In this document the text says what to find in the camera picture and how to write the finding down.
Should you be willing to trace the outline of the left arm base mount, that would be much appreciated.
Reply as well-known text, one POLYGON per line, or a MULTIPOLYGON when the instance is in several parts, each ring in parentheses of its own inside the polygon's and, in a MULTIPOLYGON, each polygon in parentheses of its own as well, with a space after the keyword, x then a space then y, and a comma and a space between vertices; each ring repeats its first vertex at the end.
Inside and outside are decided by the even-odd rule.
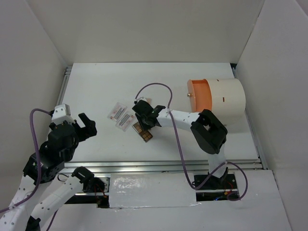
POLYGON ((95 177, 90 189, 76 193, 65 204, 92 204, 97 208, 109 208, 109 177, 95 177))

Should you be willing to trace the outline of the orange drawer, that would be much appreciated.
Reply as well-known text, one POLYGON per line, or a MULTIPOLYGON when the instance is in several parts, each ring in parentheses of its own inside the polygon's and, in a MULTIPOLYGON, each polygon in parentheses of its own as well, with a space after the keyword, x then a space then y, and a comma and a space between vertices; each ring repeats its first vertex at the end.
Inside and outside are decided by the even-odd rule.
POLYGON ((192 112, 201 112, 204 109, 212 110, 212 94, 206 79, 188 80, 188 94, 192 112))

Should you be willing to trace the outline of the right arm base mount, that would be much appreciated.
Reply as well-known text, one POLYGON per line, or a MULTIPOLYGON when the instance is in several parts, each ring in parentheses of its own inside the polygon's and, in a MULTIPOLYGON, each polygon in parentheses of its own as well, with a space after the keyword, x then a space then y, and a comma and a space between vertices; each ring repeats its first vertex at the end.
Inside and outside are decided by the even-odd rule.
POLYGON ((198 202, 237 200, 239 196, 234 174, 228 174, 222 183, 211 177, 196 191, 196 200, 198 202))

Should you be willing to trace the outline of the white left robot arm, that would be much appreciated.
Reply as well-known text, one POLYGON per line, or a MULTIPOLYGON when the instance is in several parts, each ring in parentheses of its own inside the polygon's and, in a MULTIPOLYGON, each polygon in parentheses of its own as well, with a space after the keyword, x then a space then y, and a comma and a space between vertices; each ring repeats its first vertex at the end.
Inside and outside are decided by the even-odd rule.
POLYGON ((52 117, 51 131, 47 140, 39 146, 33 120, 36 111, 38 109, 32 110, 29 116, 35 152, 24 167, 10 205, 0 211, 2 231, 39 231, 75 193, 89 192, 94 187, 94 174, 86 167, 77 167, 59 189, 46 199, 40 199, 64 164, 72 159, 78 145, 96 136, 97 129, 95 121, 85 113, 78 115, 84 123, 81 127, 70 114, 55 109, 47 112, 52 117))

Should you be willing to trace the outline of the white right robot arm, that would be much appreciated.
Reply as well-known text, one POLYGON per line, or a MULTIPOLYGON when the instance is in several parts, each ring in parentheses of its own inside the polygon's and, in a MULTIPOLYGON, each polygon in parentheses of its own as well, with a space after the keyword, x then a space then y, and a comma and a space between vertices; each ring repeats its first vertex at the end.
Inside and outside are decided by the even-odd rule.
POLYGON ((207 185, 210 189, 216 190, 223 187, 228 174, 227 161, 223 151, 228 131, 210 110, 204 109, 200 113, 189 113, 172 110, 162 105, 153 108, 144 100, 135 100, 132 110, 143 130, 154 127, 172 127, 174 129, 182 168, 191 188, 200 190, 204 185, 207 185), (200 149, 207 154, 208 175, 200 183, 191 182, 189 179, 178 129, 191 132, 200 149))

